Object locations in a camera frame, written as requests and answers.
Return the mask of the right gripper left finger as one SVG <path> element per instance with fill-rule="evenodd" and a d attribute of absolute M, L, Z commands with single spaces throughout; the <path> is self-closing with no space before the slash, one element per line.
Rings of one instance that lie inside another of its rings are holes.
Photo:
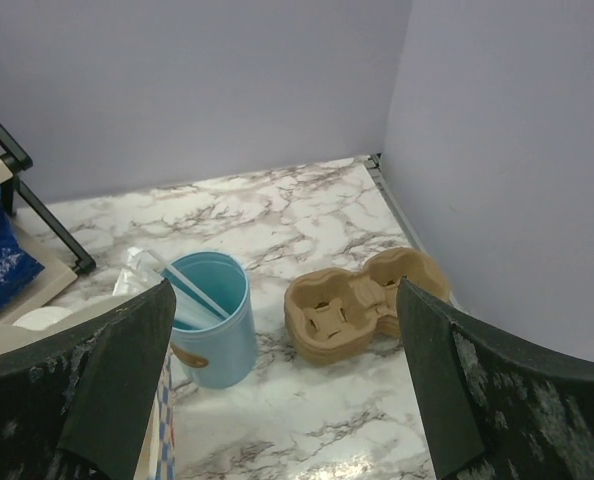
<path fill-rule="evenodd" d="M 0 479 L 131 479 L 176 300 L 162 281 L 44 330 L 0 324 Z"/>

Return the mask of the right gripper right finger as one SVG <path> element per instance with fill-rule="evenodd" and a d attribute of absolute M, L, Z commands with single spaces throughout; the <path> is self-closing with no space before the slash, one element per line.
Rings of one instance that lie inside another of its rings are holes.
<path fill-rule="evenodd" d="M 594 362 L 491 326 L 407 279 L 397 313 L 438 479 L 594 479 Z"/>

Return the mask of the checkered paper bag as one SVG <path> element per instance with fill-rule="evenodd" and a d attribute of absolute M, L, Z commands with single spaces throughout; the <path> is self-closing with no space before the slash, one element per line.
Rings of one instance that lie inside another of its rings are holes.
<path fill-rule="evenodd" d="M 173 480 L 174 476 L 173 390 L 171 351 L 168 351 L 133 479 Z"/>

